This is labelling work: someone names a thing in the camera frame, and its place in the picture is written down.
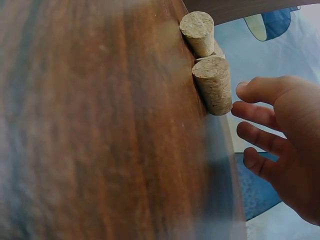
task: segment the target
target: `hand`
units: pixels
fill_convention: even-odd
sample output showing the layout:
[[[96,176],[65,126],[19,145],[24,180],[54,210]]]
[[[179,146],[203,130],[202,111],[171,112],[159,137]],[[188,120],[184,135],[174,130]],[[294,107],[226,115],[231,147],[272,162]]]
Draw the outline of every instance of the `hand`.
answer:
[[[237,134],[278,156],[273,162],[250,147],[244,165],[272,184],[306,221],[320,225],[320,87],[294,76],[256,77],[240,83],[232,114],[282,132],[287,139],[241,122]],[[263,102],[273,109],[256,106]]]

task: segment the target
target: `wooden table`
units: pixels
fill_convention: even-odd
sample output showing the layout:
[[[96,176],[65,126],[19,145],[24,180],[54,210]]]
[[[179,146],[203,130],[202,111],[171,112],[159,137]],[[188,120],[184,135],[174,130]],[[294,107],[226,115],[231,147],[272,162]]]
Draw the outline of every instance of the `wooden table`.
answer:
[[[0,1],[0,239],[241,240],[180,0]]]

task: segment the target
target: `dark wood grain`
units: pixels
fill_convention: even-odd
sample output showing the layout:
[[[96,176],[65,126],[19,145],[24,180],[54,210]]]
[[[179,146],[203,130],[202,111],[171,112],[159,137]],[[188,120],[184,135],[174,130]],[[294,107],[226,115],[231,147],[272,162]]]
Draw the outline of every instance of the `dark wood grain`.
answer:
[[[320,0],[183,0],[189,12],[209,13],[214,24],[223,24],[251,15],[308,4],[319,4]]]
[[[181,1],[0,11],[0,239],[245,239],[226,120],[206,120]]]

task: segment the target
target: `wooden board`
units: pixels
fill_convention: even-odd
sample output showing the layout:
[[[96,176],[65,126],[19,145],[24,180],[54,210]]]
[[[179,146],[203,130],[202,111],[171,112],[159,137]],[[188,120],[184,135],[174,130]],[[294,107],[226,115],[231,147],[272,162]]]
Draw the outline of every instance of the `wooden board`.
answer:
[[[189,12],[203,11],[210,14],[214,24],[223,24],[255,14],[308,4],[320,0],[183,0]]]
[[[226,120],[206,122],[181,1],[0,8],[0,239],[244,236]]]

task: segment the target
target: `stacked corks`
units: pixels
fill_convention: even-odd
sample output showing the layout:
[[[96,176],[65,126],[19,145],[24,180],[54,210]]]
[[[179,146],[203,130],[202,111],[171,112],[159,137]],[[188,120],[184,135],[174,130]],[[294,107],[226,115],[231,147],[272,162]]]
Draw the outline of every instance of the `stacked corks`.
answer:
[[[232,108],[229,63],[214,38],[214,20],[201,11],[185,15],[180,30],[199,57],[192,74],[208,112],[224,115]]]

